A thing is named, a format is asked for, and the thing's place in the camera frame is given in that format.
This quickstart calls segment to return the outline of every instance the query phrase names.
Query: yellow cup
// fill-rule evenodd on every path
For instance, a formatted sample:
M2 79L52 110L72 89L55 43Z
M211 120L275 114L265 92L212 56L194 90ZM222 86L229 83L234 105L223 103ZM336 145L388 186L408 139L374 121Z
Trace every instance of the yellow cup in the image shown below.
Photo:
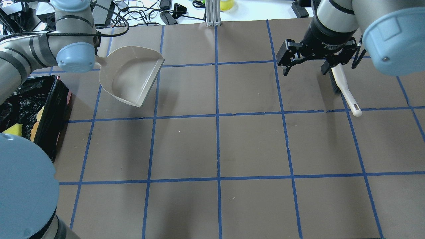
M230 10L235 4L235 0L220 0L220 10Z

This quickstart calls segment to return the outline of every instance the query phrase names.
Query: dustpan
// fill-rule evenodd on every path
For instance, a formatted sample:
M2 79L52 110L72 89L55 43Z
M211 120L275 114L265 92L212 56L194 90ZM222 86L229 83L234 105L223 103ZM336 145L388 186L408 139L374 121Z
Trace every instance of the dustpan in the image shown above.
M115 99L141 107L164 63L163 56L154 50L126 46L107 57L96 56L100 64L99 82Z

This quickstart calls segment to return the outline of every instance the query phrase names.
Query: metal post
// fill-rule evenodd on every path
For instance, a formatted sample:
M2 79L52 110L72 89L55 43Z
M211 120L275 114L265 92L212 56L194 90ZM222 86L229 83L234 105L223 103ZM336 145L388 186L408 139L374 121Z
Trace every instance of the metal post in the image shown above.
M207 26L221 26L220 0L206 0Z

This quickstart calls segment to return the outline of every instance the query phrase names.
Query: robotic arm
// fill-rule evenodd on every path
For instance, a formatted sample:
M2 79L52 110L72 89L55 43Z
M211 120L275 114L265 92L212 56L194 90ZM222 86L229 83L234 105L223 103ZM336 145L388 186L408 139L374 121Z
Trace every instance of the robotic arm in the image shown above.
M302 42L286 39L277 53L284 75L308 60L326 59L323 74L347 64L359 48L352 37L359 27L380 72L425 70L425 0L312 0L311 6L315 15Z
M90 0L51 0L51 4L55 7L57 28L51 36L43 32L0 45L0 102L36 69L58 65L69 72L87 72L93 68L96 28Z

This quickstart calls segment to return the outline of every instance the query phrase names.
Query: blue joint cap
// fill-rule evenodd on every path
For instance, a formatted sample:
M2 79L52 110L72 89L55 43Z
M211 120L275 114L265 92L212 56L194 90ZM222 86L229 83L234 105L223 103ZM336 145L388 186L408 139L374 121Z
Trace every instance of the blue joint cap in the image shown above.
M88 43L72 43L59 51L58 66L67 72L84 73L94 67L94 47Z
M363 43L377 70L402 76L425 71L425 7L394 11L370 24Z
M47 154L33 142L0 134L0 239L27 239L55 212L59 182Z
M82 11L90 6L90 0L51 0L50 2L55 8L67 12Z

